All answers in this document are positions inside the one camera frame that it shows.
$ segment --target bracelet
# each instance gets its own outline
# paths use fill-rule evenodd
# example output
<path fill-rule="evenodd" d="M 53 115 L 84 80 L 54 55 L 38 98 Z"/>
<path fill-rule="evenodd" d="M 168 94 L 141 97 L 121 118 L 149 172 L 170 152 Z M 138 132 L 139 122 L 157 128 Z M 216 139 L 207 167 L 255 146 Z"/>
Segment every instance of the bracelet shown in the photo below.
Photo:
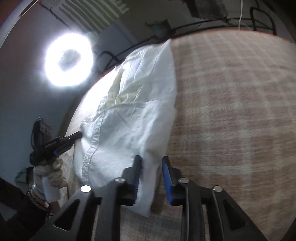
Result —
<path fill-rule="evenodd" d="M 40 202 L 37 201 L 37 199 L 32 195 L 31 193 L 32 189 L 29 189 L 27 191 L 27 196 L 30 199 L 30 201 L 39 209 L 49 212 L 50 211 L 50 206 L 47 201 L 44 201 L 44 205 L 42 205 Z"/>

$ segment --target green striped curtain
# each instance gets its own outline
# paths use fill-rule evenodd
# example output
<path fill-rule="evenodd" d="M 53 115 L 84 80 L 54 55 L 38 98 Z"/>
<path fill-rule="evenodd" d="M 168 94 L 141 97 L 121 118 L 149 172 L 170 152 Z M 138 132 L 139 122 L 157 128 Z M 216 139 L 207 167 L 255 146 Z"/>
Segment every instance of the green striped curtain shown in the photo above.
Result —
<path fill-rule="evenodd" d="M 70 21 L 84 31 L 97 33 L 128 10 L 122 0 L 42 0 L 42 4 L 66 23 Z"/>

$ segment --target brown checkered fabric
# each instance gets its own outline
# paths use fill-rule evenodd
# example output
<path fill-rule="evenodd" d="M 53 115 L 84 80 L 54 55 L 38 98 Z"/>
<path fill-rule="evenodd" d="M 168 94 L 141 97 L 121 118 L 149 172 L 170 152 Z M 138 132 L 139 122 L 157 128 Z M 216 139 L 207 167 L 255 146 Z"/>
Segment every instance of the brown checkered fabric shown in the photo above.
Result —
<path fill-rule="evenodd" d="M 224 187 L 268 240 L 280 240 L 296 216 L 295 46 L 258 32 L 216 31 L 171 47 L 172 165 L 201 186 Z M 123 210 L 121 239 L 179 240 L 181 209 L 167 205 L 162 183 L 152 212 Z"/>

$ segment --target dark sleeve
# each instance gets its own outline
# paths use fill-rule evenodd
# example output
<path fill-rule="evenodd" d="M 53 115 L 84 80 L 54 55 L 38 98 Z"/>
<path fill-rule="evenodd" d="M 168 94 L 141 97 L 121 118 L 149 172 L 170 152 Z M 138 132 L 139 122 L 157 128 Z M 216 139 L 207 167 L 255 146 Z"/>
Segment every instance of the dark sleeve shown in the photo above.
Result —
<path fill-rule="evenodd" d="M 46 215 L 46 211 L 36 207 L 26 196 L 6 226 L 18 241 L 28 241 L 44 225 Z"/>

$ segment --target plaid tablecloth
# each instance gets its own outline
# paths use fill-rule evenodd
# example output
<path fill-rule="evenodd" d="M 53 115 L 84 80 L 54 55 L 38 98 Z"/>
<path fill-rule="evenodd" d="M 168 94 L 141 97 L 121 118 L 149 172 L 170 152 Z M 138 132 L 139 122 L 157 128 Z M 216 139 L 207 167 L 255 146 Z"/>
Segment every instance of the plaid tablecloth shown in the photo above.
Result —
<path fill-rule="evenodd" d="M 296 216 L 295 46 L 232 30 L 185 36 L 171 47 L 178 85 L 172 165 L 201 186 L 224 187 L 268 240 L 280 240 Z M 95 114 L 93 96 L 95 86 L 67 134 Z M 73 151 L 62 158 L 71 195 L 79 186 Z M 179 240 L 180 229 L 181 209 L 168 206 L 162 183 L 149 218 L 122 211 L 122 240 Z"/>

